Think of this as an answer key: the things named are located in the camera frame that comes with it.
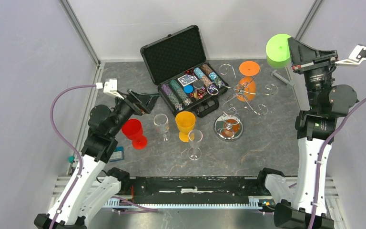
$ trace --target clear wine glass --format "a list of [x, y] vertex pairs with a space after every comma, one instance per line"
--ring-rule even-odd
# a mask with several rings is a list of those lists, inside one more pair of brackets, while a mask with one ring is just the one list
[[162, 134], [162, 141], [167, 142], [170, 138], [169, 119], [165, 114], [157, 114], [153, 118], [156, 131]]
[[192, 130], [189, 132], [189, 145], [190, 149], [187, 151], [187, 155], [191, 160], [198, 160], [201, 157], [200, 145], [203, 140], [203, 134], [199, 130]]

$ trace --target poker chip set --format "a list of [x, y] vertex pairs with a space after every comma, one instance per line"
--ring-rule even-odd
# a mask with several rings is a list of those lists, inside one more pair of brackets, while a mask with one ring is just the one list
[[143, 46], [141, 55], [173, 115], [194, 111], [204, 117], [218, 108], [228, 84], [206, 62], [196, 25]]

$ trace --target yellow goblet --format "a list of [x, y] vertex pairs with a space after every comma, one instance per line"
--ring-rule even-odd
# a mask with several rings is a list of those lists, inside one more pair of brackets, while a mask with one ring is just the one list
[[179, 139], [182, 142], [189, 142], [189, 132], [194, 129], [195, 116], [188, 111], [182, 111], [176, 115], [176, 125], [180, 130]]

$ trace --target red plastic cup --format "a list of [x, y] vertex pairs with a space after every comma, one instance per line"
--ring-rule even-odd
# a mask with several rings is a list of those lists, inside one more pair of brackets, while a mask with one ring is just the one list
[[142, 124], [138, 119], [129, 119], [121, 128], [122, 133], [130, 140], [135, 149], [144, 149], [148, 140], [143, 134]]

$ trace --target white wall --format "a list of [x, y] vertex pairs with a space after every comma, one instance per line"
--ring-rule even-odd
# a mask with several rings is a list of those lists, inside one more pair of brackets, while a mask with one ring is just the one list
[[[339, 59], [366, 45], [366, 1], [325, 1], [302, 42], [321, 50], [337, 49]], [[359, 67], [338, 67], [336, 84], [348, 84], [358, 99], [366, 97], [366, 62]], [[328, 163], [351, 229], [366, 228], [366, 103], [335, 137]]]
[[140, 48], [196, 24], [206, 55], [265, 58], [267, 41], [295, 36], [313, 0], [70, 0], [102, 60], [142, 60]]
[[[47, 212], [69, 149], [50, 105], [62, 90], [92, 83], [95, 65], [56, 0], [0, 0], [0, 229], [31, 229]], [[88, 90], [58, 101], [55, 121], [76, 140]]]

